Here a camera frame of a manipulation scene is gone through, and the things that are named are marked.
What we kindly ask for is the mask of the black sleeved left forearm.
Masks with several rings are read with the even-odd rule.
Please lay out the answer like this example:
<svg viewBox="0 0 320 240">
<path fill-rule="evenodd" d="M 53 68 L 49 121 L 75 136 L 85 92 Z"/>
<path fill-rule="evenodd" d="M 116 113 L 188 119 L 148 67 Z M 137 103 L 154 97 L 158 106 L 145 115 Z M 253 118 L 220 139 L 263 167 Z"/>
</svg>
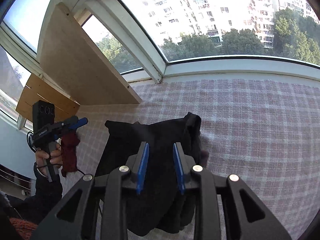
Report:
<svg viewBox="0 0 320 240">
<path fill-rule="evenodd" d="M 19 218 L 38 225 L 61 200 L 63 188 L 59 176 L 54 181 L 49 181 L 41 174 L 36 164 L 34 173 L 35 195 L 24 200 L 5 195 L 2 210 L 10 218 Z"/>
</svg>

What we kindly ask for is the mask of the person's left hand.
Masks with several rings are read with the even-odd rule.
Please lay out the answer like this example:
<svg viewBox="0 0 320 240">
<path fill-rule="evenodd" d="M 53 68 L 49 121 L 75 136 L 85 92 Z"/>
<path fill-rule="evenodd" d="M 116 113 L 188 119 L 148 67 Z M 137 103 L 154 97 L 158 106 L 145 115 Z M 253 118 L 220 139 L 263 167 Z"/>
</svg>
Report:
<svg viewBox="0 0 320 240">
<path fill-rule="evenodd" d="M 35 152 L 37 169 L 45 177 L 48 177 L 46 164 L 53 164 L 55 167 L 60 168 L 63 165 L 62 153 L 60 144 L 56 143 L 55 149 L 49 154 L 40 148 Z"/>
</svg>

